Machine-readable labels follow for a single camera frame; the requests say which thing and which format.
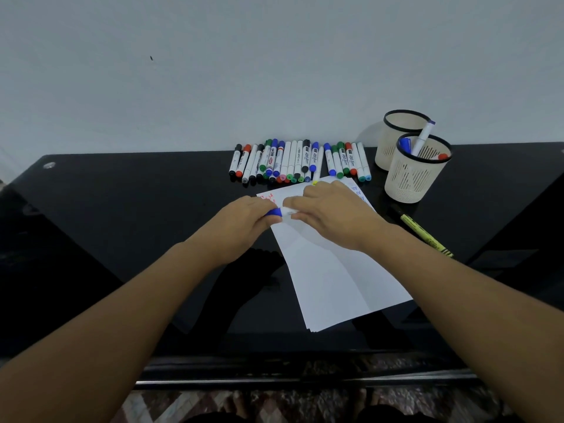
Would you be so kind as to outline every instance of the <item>paper sheet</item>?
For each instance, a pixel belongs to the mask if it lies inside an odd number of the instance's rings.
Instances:
[[[339,181],[335,177],[321,178],[326,182],[334,180]],[[370,205],[353,179],[340,181]],[[290,185],[257,196],[280,207],[286,197],[301,196],[307,185]],[[405,288],[372,258],[324,239],[304,222],[284,217],[282,223],[271,228],[286,259],[309,330],[321,331],[411,299]]]

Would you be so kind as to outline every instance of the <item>left hand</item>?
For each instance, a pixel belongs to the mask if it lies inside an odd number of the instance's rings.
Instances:
[[[219,266],[230,263],[251,247],[268,227],[282,221],[264,216],[276,204],[268,199],[244,196],[223,207],[187,241],[210,254]]]

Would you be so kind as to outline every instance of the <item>yellow highlighter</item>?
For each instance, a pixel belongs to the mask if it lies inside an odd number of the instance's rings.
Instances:
[[[399,209],[399,206],[392,204],[391,208],[398,214],[399,219],[402,220],[407,227],[411,228],[413,232],[417,234],[426,244],[432,246],[441,254],[450,256],[451,258],[454,256],[454,254],[446,249],[443,245],[441,245],[441,243],[437,239],[427,233],[423,227],[413,221],[413,219],[409,215],[406,215],[404,211]]]

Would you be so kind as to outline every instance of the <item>beige pen holder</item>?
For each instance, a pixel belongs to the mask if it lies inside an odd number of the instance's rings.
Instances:
[[[405,134],[396,140],[390,171],[386,177],[386,184],[384,185],[386,194],[401,203],[416,203],[423,199],[431,184],[452,158],[450,144],[434,135],[429,135],[419,152],[419,157],[407,153],[400,147],[400,138],[410,138],[413,148],[418,136],[418,133]],[[442,160],[433,160],[442,153],[448,157]]]
[[[378,148],[374,162],[385,171],[390,170],[395,144],[404,134],[417,134],[429,121],[425,114],[412,110],[393,110],[384,115],[382,133],[378,136]]]

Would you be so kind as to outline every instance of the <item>black rim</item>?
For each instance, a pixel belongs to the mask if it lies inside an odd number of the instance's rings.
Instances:
[[[400,132],[407,132],[407,133],[411,133],[411,132],[421,132],[423,129],[406,129],[405,127],[399,127],[396,125],[392,125],[388,120],[387,120],[387,116],[390,114],[397,114],[397,113],[404,113],[404,114],[413,114],[413,115],[417,115],[421,118],[424,118],[425,120],[429,121],[431,120],[429,117],[427,117],[425,114],[420,113],[418,111],[412,111],[412,110],[392,110],[392,111],[388,111],[386,114],[384,114],[384,123],[386,124],[386,126],[391,127],[392,129],[396,129],[397,131]]]
[[[404,156],[406,156],[406,157],[408,157],[408,158],[410,158],[410,159],[412,159],[412,160],[415,160],[415,161],[417,161],[417,162],[431,163],[431,164],[433,164],[433,165],[435,165],[435,164],[438,165],[439,163],[446,163],[446,162],[448,162],[448,161],[452,158],[452,148],[451,148],[451,145],[450,145],[448,142],[446,142],[444,139],[439,138],[438,136],[435,136],[435,135],[429,135],[429,138],[432,138],[432,139],[434,139],[435,141],[440,142],[440,143],[443,144],[446,148],[448,148],[448,151],[451,152],[451,155],[448,156],[446,159],[442,159],[442,160],[429,160],[429,159],[422,159],[421,157],[415,157],[415,156],[409,154],[408,152],[406,152],[403,148],[401,148],[401,147],[399,146],[399,140],[400,140],[401,138],[407,138],[407,137],[410,137],[410,136],[419,136],[419,134],[405,134],[405,135],[401,135],[401,136],[398,138],[398,141],[395,143],[395,147],[396,147],[396,148],[399,150],[399,152],[400,152],[401,154],[403,154]]]

